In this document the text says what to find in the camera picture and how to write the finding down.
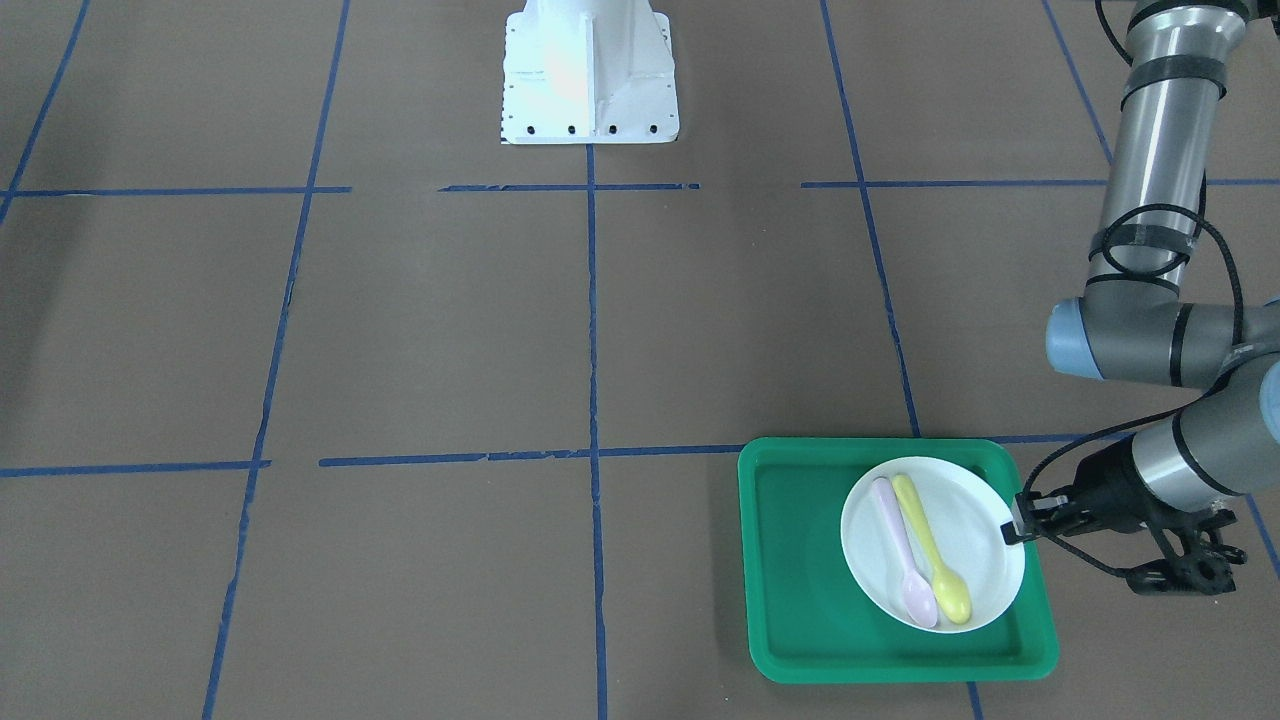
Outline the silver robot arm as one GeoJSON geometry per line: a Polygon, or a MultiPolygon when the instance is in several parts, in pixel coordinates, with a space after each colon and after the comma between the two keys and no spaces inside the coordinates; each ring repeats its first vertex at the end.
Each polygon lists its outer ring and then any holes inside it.
{"type": "Polygon", "coordinates": [[[1018,496],[1005,539],[1152,529],[1277,484],[1277,305],[1189,304],[1183,275],[1215,241],[1201,205],[1228,61],[1275,1],[1139,1],[1129,74],[1083,295],[1056,305],[1046,352],[1062,374],[1198,389],[1201,397],[1083,461],[1075,482],[1018,496]]]}

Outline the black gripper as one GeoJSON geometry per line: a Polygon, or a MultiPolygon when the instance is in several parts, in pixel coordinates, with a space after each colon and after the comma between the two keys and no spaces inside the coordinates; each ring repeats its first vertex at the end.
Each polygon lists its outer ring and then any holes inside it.
{"type": "Polygon", "coordinates": [[[1011,519],[1001,525],[1002,542],[1036,542],[1043,529],[1055,536],[1084,536],[1110,530],[1134,534],[1156,514],[1158,498],[1138,471],[1130,445],[1110,445],[1076,465],[1074,482],[1043,496],[1019,492],[1011,519]],[[1051,509],[1050,498],[1056,505],[1051,509]]]}

